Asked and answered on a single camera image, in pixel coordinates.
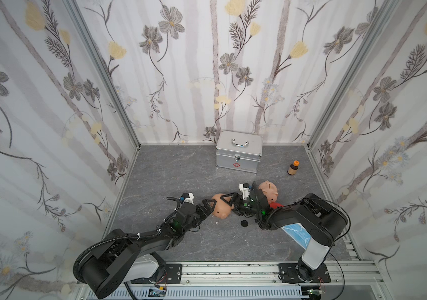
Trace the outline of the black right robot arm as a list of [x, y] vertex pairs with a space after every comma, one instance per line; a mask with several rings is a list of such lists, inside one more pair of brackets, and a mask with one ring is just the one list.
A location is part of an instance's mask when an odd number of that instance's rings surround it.
[[312, 193], [291, 205], [272, 208], [267, 195], [252, 188], [247, 196], [236, 192], [216, 195], [212, 208], [220, 219], [231, 213], [252, 217], [261, 230], [274, 231], [300, 224], [310, 235], [310, 241], [292, 271], [293, 283], [317, 279], [330, 250], [350, 226], [350, 217], [340, 206]]

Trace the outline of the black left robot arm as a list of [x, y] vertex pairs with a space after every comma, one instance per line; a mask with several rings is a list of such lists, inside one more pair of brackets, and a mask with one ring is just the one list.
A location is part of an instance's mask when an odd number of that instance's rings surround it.
[[155, 230], [125, 233], [113, 230], [102, 241], [88, 247], [75, 260], [73, 275], [77, 281], [87, 284], [98, 299], [111, 295], [121, 284], [127, 282], [128, 271], [137, 258], [166, 251], [182, 242], [184, 235], [213, 214], [217, 201], [204, 199], [198, 205], [180, 198], [167, 197], [176, 204]]

